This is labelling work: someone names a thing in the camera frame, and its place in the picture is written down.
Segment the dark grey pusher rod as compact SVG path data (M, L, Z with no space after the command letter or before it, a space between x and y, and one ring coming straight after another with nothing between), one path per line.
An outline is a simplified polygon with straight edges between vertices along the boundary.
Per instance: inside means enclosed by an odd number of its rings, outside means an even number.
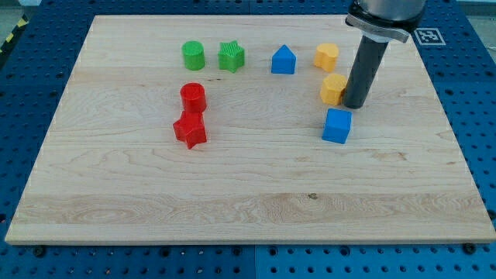
M360 109L373 84L388 42L379 43L362 36L343 95L343 105L349 109Z

